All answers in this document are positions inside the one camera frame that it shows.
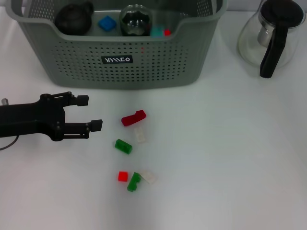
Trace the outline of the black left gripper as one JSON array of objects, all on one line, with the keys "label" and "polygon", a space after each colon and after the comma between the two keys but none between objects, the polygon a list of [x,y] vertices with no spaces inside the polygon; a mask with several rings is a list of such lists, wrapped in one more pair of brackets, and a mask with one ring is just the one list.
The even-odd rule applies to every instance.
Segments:
[{"label": "black left gripper", "polygon": [[65,123],[65,106],[87,106],[88,95],[74,96],[71,92],[42,94],[34,103],[0,107],[0,136],[13,137],[45,134],[52,141],[88,139],[91,132],[102,129],[102,120],[88,123]]}]

